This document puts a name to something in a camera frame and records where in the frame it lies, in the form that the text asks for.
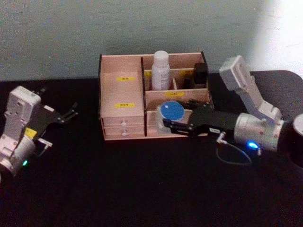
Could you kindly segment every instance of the wooden drawer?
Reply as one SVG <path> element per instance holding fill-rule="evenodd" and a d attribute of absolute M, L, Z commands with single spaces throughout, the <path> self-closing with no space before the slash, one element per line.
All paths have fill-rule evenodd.
<path fill-rule="evenodd" d="M 128 127 L 105 127 L 105 136 L 116 135 L 121 138 L 129 138 L 134 135 L 144 136 L 144 125 L 128 126 Z"/>
<path fill-rule="evenodd" d="M 125 127 L 129 125 L 144 125 L 143 116 L 134 117 L 105 117 L 102 118 L 104 127 L 120 126 Z"/>

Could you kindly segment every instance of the yellow sticker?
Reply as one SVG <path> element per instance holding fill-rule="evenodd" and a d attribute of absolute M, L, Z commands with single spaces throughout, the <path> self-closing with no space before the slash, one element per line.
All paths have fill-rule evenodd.
<path fill-rule="evenodd" d="M 194 70 L 180 70 L 179 75 L 181 77 L 185 76 L 186 74 L 192 75 L 194 73 Z"/>
<path fill-rule="evenodd" d="M 115 108 L 130 108 L 134 107 L 134 103 L 116 103 Z"/>
<path fill-rule="evenodd" d="M 34 138 L 34 136 L 37 134 L 35 130 L 32 130 L 30 128 L 25 128 L 25 135 L 28 136 L 29 138 Z"/>
<path fill-rule="evenodd" d="M 144 71 L 144 76 L 145 77 L 151 77 L 152 76 L 152 71 Z"/>
<path fill-rule="evenodd" d="M 135 77 L 118 77 L 117 81 L 124 82 L 124 81 L 134 81 Z"/>
<path fill-rule="evenodd" d="M 182 97 L 184 95 L 184 91 L 166 91 L 165 96 L 167 97 Z"/>

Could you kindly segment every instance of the round container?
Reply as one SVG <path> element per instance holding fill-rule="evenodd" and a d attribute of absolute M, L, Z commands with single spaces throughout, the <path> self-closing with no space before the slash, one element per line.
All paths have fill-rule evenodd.
<path fill-rule="evenodd" d="M 175 101 L 168 101 L 157 106 L 157 127 L 161 132 L 170 132 L 170 129 L 163 124 L 163 118 L 176 122 L 184 120 L 185 110 L 183 106 Z"/>

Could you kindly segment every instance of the black tablecloth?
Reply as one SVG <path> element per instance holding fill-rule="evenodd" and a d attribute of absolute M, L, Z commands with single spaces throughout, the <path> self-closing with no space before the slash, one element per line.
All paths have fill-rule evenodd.
<path fill-rule="evenodd" d="M 286 119 L 303 110 L 303 82 L 288 71 L 254 72 L 265 100 Z M 245 111 L 217 74 L 217 110 Z M 48 130 L 53 147 L 0 188 L 1 226 L 302 226 L 303 170 L 286 155 L 248 151 L 249 167 L 226 165 L 215 139 L 104 142 L 98 79 L 0 83 L 0 127 L 9 92 L 46 86 L 42 101 L 79 116 Z"/>

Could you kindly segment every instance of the bottle cap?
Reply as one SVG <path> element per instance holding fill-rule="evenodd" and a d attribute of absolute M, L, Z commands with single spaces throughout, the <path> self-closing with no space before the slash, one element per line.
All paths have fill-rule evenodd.
<path fill-rule="evenodd" d="M 169 64 L 169 54 L 165 51 L 157 51 L 153 57 L 153 64 L 158 68 L 166 67 Z"/>

